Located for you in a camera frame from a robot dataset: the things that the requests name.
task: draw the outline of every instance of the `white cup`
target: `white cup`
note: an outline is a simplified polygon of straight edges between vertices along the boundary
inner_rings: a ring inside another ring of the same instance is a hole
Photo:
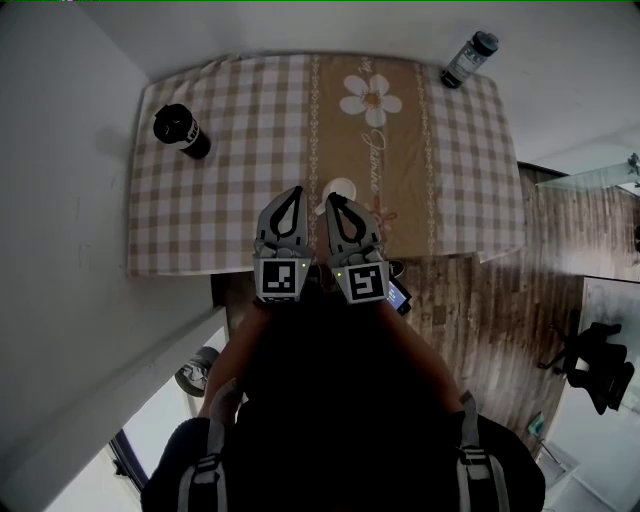
[[[327,201],[329,194],[332,192],[344,196],[347,199],[351,199],[352,201],[355,201],[356,199],[356,186],[353,184],[353,181],[348,180],[347,178],[336,178],[331,180],[324,187],[324,190],[322,191],[322,202],[316,206],[316,209],[314,210],[316,215],[322,215],[325,212],[325,202]]]

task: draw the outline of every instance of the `backpack strap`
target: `backpack strap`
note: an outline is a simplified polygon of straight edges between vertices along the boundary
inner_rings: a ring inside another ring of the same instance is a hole
[[[459,447],[462,453],[456,465],[459,510],[460,512],[509,512],[509,495],[502,466],[498,459],[487,453],[480,445],[475,399],[467,391],[460,401],[464,407],[464,420]],[[474,498],[474,495],[478,490],[488,493],[495,491],[497,508],[489,510],[486,502],[476,503],[478,497]]]
[[[224,447],[226,429],[233,426],[234,403],[237,404],[242,394],[233,379],[222,386],[213,399],[209,410],[209,433],[207,436],[207,455],[196,464],[190,466],[180,479],[177,512],[189,512],[189,504],[207,503],[211,512],[227,512],[227,482],[222,464],[222,448]]]

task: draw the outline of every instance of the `black bottle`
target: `black bottle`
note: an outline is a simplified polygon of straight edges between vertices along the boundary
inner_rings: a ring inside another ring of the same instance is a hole
[[[207,156],[211,149],[209,137],[200,129],[189,109],[180,103],[165,105],[158,111],[153,133],[160,142],[196,160]]]
[[[447,87],[457,89],[496,51],[498,51],[496,36],[485,32],[476,32],[471,41],[467,41],[462,50],[444,68],[440,80]]]

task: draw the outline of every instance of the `screen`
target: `screen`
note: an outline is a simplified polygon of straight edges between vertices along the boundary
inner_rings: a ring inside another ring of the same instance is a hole
[[[387,297],[387,300],[391,303],[393,309],[397,310],[402,306],[402,304],[404,304],[404,301],[406,301],[407,298],[400,292],[400,290],[398,290],[398,288],[396,288],[395,284],[389,281],[389,296]]]

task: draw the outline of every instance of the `black shirt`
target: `black shirt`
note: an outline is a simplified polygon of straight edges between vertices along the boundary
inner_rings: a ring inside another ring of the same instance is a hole
[[[252,359],[223,450],[229,510],[457,511],[464,413],[447,415],[368,307],[280,310]],[[508,429],[479,418],[512,511],[540,511],[544,479]],[[208,420],[183,423],[142,492],[175,511],[180,477],[206,454]]]

